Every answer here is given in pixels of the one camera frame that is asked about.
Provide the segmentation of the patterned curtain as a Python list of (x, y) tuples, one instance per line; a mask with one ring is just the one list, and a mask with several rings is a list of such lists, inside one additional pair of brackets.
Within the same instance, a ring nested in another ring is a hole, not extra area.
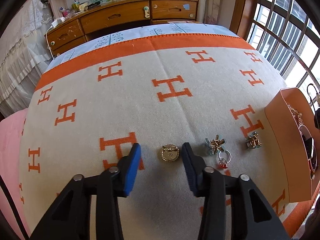
[(198, 0), (197, 21), (229, 28), (235, 0)]

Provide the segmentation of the gold crystal hair clip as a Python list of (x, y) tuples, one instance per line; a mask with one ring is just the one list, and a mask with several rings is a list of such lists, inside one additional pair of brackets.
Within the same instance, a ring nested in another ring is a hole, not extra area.
[(260, 142), (258, 136), (259, 136), (258, 132), (252, 132), (251, 135), (248, 135), (246, 137), (245, 143), (248, 149), (253, 150), (256, 148), (260, 148), (262, 146), (262, 143)]

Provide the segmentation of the beige orange H-pattern blanket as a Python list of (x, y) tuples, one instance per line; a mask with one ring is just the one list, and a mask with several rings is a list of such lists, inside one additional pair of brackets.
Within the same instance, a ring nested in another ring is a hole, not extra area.
[[(208, 166), (228, 177), (247, 174), (289, 236), (310, 200), (289, 202), (279, 145), (265, 107), (289, 87), (239, 37), (166, 34), (98, 48), (45, 72), (31, 99), (20, 146), (24, 214), (32, 233), (78, 174), (97, 176), (141, 146), (136, 182), (120, 198), (125, 239), (197, 239), (204, 200), (191, 192), (182, 163), (188, 142)], [(246, 137), (259, 133), (260, 148)], [(208, 154), (205, 139), (225, 139)], [(180, 149), (165, 162), (162, 146)]]

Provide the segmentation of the round gold brooch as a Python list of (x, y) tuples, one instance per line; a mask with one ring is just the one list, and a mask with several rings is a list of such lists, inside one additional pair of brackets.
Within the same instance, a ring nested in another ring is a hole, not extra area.
[(176, 161), (180, 156), (180, 149), (172, 144), (162, 146), (161, 157), (165, 162)]

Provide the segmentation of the metal window grille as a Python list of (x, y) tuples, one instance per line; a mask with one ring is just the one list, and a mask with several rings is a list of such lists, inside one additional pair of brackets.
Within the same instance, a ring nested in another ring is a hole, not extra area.
[(319, 33), (295, 0), (258, 0), (247, 42), (288, 86), (319, 85)]

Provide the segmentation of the wooden desk with drawers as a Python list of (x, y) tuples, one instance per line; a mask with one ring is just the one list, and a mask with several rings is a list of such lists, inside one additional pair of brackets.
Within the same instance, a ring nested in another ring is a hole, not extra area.
[(163, 24), (195, 22), (198, 0), (119, 0), (78, 13), (45, 36), (54, 56), (121, 30)]

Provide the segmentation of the blue flower hair clip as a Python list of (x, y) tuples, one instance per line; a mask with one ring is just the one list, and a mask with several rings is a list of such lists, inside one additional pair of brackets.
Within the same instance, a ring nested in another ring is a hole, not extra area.
[(220, 152), (224, 152), (224, 144), (226, 140), (220, 139), (219, 135), (216, 135), (213, 140), (209, 140), (208, 138), (205, 139), (205, 145), (208, 148), (208, 154), (209, 155), (215, 155)]

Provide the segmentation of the pink jewelry box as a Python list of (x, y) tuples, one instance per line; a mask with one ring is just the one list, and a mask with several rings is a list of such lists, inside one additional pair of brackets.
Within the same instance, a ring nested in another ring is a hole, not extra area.
[(314, 124), (314, 113), (304, 94), (298, 88), (283, 88), (265, 107), (284, 161), (287, 175), (289, 202), (310, 200), (319, 184), (319, 170), (311, 173), (300, 130), (314, 139), (319, 153), (319, 130)]

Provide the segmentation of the white power adapter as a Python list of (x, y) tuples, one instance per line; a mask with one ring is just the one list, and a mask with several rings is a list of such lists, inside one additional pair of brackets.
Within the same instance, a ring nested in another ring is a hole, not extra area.
[(65, 20), (66, 20), (66, 19), (65, 19), (64, 17), (56, 18), (56, 19), (53, 20), (53, 22), (51, 23), (51, 26), (52, 26), (53, 28), (56, 28), (59, 24), (64, 23)]

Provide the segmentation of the light blue floral bedsheet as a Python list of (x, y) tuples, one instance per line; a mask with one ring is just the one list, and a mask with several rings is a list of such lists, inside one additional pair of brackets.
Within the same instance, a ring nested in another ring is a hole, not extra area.
[(234, 36), (237, 35), (227, 29), (226, 27), (214, 24), (204, 23), (191, 23), (191, 22), (175, 22), (171, 21), (165, 24), (156, 24), (146, 27), (138, 27), (124, 31), (118, 31), (116, 33), (108, 34), (99, 38), (95, 38), (91, 41), (76, 46), (73, 49), (69, 49), (62, 55), (57, 56), (47, 67), (46, 71), (55, 68), (56, 66), (72, 60), (80, 55), (88, 53), (90, 51), (110, 46), (115, 43), (124, 42), (128, 40), (134, 40), (136, 38), (159, 36), (166, 34), (217, 34)]

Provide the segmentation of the white lace covered furniture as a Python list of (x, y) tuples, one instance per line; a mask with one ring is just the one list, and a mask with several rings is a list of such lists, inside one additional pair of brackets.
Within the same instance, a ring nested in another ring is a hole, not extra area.
[(35, 87), (52, 60), (45, 33), (52, 23), (50, 9), (27, 0), (1, 36), (1, 114), (29, 106)]

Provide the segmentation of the pink bed sheet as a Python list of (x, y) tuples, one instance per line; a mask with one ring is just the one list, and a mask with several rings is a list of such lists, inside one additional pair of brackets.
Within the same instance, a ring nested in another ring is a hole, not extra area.
[(22, 183), (19, 179), (20, 140), (27, 109), (18, 111), (1, 121), (1, 177), (18, 210), (27, 234), (31, 234), (24, 215)]

